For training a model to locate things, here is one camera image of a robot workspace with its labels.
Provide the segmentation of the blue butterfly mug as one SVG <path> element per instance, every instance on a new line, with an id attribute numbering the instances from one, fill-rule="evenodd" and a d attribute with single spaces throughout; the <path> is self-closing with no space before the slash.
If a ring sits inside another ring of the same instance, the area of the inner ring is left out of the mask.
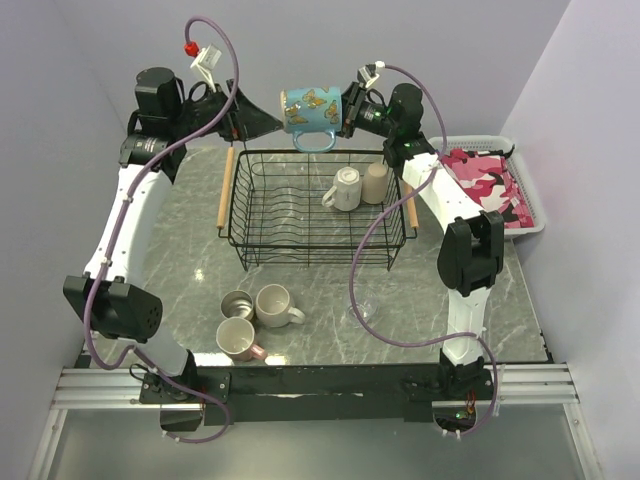
<path id="1" fill-rule="evenodd" d="M 282 90 L 279 99 L 283 130 L 302 153 L 325 153 L 336 145 L 342 129 L 342 94 L 336 86 Z M 323 133 L 329 141 L 321 147 L 300 143 L 305 134 Z"/>

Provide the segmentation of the beige handleless cup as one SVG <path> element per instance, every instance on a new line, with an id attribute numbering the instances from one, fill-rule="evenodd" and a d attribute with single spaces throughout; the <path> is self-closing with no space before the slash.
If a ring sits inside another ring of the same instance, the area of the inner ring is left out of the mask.
<path id="1" fill-rule="evenodd" d="M 367 204 L 379 204 L 385 196 L 388 183 L 388 166 L 371 163 L 363 176 L 361 200 Z"/>

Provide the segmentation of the white faceted mug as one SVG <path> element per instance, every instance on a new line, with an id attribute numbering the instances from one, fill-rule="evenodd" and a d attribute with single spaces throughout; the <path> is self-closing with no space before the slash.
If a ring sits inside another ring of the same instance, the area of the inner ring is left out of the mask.
<path id="1" fill-rule="evenodd" d="M 322 205 L 342 212 L 355 210 L 361 201 L 362 181 L 360 173 L 353 167 L 343 167 L 337 171 L 333 185 L 322 197 Z"/>

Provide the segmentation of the beige mug white inside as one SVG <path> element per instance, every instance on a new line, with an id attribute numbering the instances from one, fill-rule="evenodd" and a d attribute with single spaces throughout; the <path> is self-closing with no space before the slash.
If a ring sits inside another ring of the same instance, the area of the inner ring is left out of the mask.
<path id="1" fill-rule="evenodd" d="M 290 292 L 279 284 L 266 285 L 258 292 L 255 310 L 258 320 L 269 328 L 303 324 L 306 319 L 306 315 L 295 307 Z"/>

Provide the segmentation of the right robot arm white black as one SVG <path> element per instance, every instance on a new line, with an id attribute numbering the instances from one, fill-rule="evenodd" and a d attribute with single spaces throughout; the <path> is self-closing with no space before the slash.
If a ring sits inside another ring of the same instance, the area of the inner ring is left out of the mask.
<path id="1" fill-rule="evenodd" d="M 486 211 L 458 185 L 443 165 L 445 149 L 434 148 L 422 132 L 422 101 L 426 88 L 401 83 L 386 103 L 374 103 L 362 82 L 341 95 L 340 135 L 350 138 L 363 130 L 383 139 L 383 156 L 410 192 L 388 213 L 420 197 L 443 231 L 437 271 L 448 290 L 447 332 L 439 338 L 441 353 L 437 384 L 449 398 L 460 398 L 484 380 L 484 360 L 490 350 L 483 342 L 485 309 L 504 263 L 504 220 Z"/>

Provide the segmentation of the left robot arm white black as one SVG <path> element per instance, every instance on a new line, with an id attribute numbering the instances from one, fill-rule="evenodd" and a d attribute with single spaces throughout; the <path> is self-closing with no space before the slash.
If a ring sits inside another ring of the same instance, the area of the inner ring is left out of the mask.
<path id="1" fill-rule="evenodd" d="M 282 123 L 252 103 L 232 80 L 202 82 L 192 91 L 165 67 L 137 74 L 137 108 L 120 148 L 116 197 L 100 242 L 79 276 L 69 275 L 63 295 L 83 323 L 92 356 L 95 333 L 124 342 L 166 375 L 164 389 L 176 401 L 193 399 L 200 378 L 188 350 L 162 326 L 163 305 L 142 287 L 143 264 L 157 215 L 186 155 L 182 138 L 217 133 L 225 141 L 252 140 Z"/>

